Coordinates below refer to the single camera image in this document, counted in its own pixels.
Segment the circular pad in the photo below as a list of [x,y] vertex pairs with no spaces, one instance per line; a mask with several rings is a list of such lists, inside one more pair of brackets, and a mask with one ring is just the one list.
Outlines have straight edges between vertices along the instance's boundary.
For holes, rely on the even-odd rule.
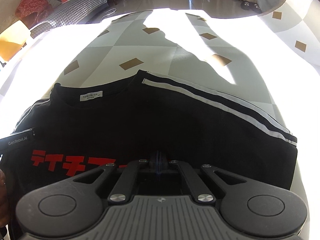
[[272,217],[280,214],[284,210],[284,203],[277,197],[260,195],[249,199],[248,208],[257,215]]
[[64,216],[72,212],[76,208],[74,198],[66,195],[52,195],[44,198],[39,203],[40,211],[53,217]]

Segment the sofa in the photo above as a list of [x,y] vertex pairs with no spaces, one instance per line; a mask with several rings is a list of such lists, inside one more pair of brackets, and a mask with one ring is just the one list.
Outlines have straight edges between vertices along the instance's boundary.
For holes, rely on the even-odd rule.
[[33,27],[31,37],[52,28],[70,24],[85,24],[100,11],[108,7],[107,0],[71,0],[60,6],[44,21]]

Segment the brown square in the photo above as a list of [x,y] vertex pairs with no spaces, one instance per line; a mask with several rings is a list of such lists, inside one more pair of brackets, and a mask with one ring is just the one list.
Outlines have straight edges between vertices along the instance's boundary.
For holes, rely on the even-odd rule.
[[100,37],[100,36],[102,36],[102,35],[104,35],[104,34],[107,34],[107,33],[109,33],[109,31],[108,31],[107,29],[105,29],[102,33],[100,33],[100,34],[98,35],[98,37]]
[[302,43],[302,42],[300,42],[300,41],[296,41],[296,46],[295,47],[297,49],[300,49],[303,52],[306,52],[307,45]]
[[226,58],[226,57],[223,57],[223,56],[220,56],[218,54],[213,54],[211,57],[211,59],[213,60],[216,60],[219,62],[219,64],[223,67],[225,65],[228,65],[232,60]]
[[127,70],[129,68],[135,67],[135,66],[140,65],[142,63],[144,63],[144,62],[142,62],[141,60],[138,60],[137,58],[133,58],[127,62],[120,64],[120,67],[122,67],[124,70]]
[[276,11],[275,11],[275,12],[273,12],[272,17],[273,17],[274,19],[281,20],[282,12],[276,12]]
[[77,68],[79,68],[79,63],[78,61],[74,61],[72,63],[70,63],[65,69],[64,69],[64,74],[67,75],[68,73],[70,73],[71,71],[76,70]]
[[160,29],[158,28],[144,28],[143,31],[148,33],[148,34],[151,34],[151,33],[155,33],[157,31],[159,31]]
[[208,40],[212,40],[212,39],[217,37],[217,36],[214,36],[214,35],[212,35],[210,33],[202,33],[202,34],[199,34],[199,36],[204,37],[204,38],[206,38]]

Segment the black t-shirt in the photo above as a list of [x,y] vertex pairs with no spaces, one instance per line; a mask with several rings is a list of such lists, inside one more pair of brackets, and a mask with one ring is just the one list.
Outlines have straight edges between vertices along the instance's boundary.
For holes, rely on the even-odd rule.
[[222,169],[289,189],[297,139],[261,109],[190,82],[138,71],[90,88],[55,84],[15,132],[41,127],[40,139],[4,154],[11,192],[31,190],[83,171],[148,159],[155,151],[194,168]]

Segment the yellow cushion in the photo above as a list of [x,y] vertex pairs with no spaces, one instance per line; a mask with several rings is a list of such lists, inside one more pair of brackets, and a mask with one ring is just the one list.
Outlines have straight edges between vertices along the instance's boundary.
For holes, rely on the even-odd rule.
[[8,62],[30,38],[30,30],[17,21],[0,34],[0,60]]

